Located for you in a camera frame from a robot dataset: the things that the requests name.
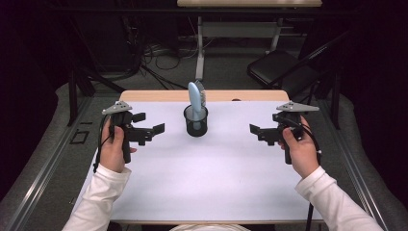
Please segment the black folding chair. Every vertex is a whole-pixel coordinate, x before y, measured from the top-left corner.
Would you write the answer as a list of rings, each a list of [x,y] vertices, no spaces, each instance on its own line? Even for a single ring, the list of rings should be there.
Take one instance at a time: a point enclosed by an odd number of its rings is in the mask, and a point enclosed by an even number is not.
[[[329,73],[328,69],[314,67],[314,64],[332,52],[347,36],[348,32],[344,32],[301,59],[284,50],[271,51],[250,63],[246,72],[265,89],[283,90],[290,99],[309,89],[309,94],[303,100],[310,103],[316,85]]]

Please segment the light blue hairbrush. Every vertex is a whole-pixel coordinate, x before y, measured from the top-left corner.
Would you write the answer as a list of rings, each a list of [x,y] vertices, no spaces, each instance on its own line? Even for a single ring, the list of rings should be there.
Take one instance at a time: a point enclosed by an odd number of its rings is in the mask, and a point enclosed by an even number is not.
[[[202,116],[203,107],[205,106],[206,102],[205,89],[199,80],[195,80],[194,82],[189,82],[188,91],[192,106],[191,116],[193,121],[193,129],[199,130],[201,128],[199,119]]]

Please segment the person's left hand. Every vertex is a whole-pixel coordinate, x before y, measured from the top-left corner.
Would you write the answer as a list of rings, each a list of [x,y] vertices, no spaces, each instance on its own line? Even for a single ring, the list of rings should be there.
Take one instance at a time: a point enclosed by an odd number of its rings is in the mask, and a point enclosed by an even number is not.
[[[131,170],[125,166],[122,145],[124,142],[124,131],[114,127],[114,133],[110,133],[111,122],[107,120],[102,130],[103,142],[101,146],[100,162],[98,170],[106,170],[116,174],[130,174]]]

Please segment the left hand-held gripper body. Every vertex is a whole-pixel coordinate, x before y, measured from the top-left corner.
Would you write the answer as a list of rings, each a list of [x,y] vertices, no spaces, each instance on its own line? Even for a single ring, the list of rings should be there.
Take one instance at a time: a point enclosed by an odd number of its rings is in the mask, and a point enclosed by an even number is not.
[[[136,128],[132,121],[132,107],[124,101],[118,101],[108,109],[104,109],[102,114],[110,116],[110,133],[114,133],[114,127],[118,126],[124,131],[124,142],[122,145],[123,158],[126,164],[131,162],[130,142],[137,142],[145,145],[147,141],[152,141],[155,136],[153,128]]]

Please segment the person's right hand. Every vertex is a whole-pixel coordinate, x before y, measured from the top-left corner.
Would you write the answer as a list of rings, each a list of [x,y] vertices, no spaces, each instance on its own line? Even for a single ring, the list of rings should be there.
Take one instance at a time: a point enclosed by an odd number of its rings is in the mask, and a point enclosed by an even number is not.
[[[304,127],[302,138],[297,139],[290,128],[286,128],[282,135],[285,143],[290,149],[293,169],[300,175],[302,179],[308,177],[318,167],[317,149],[311,137],[311,129],[307,120],[302,116],[301,124]]]

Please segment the white table mat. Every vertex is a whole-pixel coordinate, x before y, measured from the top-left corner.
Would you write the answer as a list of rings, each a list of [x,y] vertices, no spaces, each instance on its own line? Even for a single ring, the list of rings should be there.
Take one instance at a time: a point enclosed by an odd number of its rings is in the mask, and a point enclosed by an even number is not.
[[[303,221],[309,204],[294,189],[298,174],[283,150],[251,134],[274,126],[276,101],[210,102],[208,131],[187,132],[184,102],[135,102],[143,127],[164,132],[133,154],[132,173],[112,218],[135,223]]]

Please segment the black metal stand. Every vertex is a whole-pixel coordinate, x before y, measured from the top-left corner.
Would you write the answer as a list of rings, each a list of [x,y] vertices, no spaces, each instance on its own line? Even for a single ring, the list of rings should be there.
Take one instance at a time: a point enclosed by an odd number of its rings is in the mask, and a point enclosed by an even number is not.
[[[95,95],[95,88],[91,81],[94,80],[103,84],[104,86],[122,93],[125,88],[118,86],[110,80],[104,78],[96,71],[90,70],[87,67],[80,66],[75,67],[68,74],[68,96],[69,96],[69,122],[68,126],[71,126],[78,117],[78,97],[77,90],[80,90],[85,97],[93,97]]]

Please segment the person's white clothing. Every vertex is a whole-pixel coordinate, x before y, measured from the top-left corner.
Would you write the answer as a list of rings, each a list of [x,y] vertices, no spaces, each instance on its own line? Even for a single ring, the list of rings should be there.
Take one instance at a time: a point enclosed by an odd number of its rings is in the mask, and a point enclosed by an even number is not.
[[[169,231],[251,231],[238,224],[183,224]]]

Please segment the metal floor rail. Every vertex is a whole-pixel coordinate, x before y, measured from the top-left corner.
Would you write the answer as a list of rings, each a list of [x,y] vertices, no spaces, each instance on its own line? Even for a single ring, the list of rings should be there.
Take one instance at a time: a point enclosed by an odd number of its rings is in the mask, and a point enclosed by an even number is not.
[[[328,126],[328,130],[334,137],[334,140],[340,149],[341,157],[344,162],[344,167],[346,168],[346,171],[349,175],[349,178],[354,186],[356,193],[359,196],[360,202],[362,203],[364,210],[375,219],[375,221],[383,228],[384,231],[389,231],[389,228],[385,220],[383,219],[377,204],[374,201],[372,193],[370,192],[366,184],[366,181],[352,156],[351,150],[346,144],[344,136],[332,122],[328,103],[325,102],[324,100],[318,100],[317,103],[318,106],[320,107],[320,111],[323,114],[325,123]]]
[[[11,191],[0,202],[0,231],[60,231],[79,196],[95,150],[94,100],[80,101],[68,126],[64,103]]]

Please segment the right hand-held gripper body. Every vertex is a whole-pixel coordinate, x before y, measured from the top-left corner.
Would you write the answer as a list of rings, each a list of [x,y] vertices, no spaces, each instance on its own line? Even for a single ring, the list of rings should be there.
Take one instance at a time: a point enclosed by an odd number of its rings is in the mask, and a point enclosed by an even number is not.
[[[293,135],[297,139],[301,139],[304,127],[301,124],[300,114],[317,112],[319,107],[304,105],[295,102],[288,102],[277,107],[278,113],[282,115],[282,120],[277,122],[276,128],[260,128],[260,134],[256,135],[259,141],[265,141],[268,145],[274,145],[276,142],[282,141],[285,146],[285,163],[290,165],[292,158],[290,156],[290,149],[283,139],[282,132],[289,127]]]

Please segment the black mesh pen holder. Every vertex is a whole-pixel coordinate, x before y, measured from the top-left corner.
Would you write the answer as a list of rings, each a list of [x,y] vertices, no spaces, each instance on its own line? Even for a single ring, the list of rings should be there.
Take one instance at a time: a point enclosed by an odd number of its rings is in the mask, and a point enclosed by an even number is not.
[[[202,137],[208,131],[207,124],[208,110],[202,107],[198,115],[195,114],[193,106],[189,105],[184,110],[184,118],[187,126],[187,133],[192,137]]]

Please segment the white-legged desk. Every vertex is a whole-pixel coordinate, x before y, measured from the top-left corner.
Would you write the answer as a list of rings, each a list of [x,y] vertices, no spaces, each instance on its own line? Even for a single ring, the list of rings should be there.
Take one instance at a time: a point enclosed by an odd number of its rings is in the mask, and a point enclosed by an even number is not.
[[[177,0],[177,6],[199,10],[266,10],[266,9],[312,9],[321,6],[321,0]],[[195,79],[204,77],[204,45],[203,38],[271,38],[270,50],[276,48],[279,40],[283,18],[272,19],[271,22],[255,21],[216,21],[209,22],[202,16],[197,18],[197,63]]]

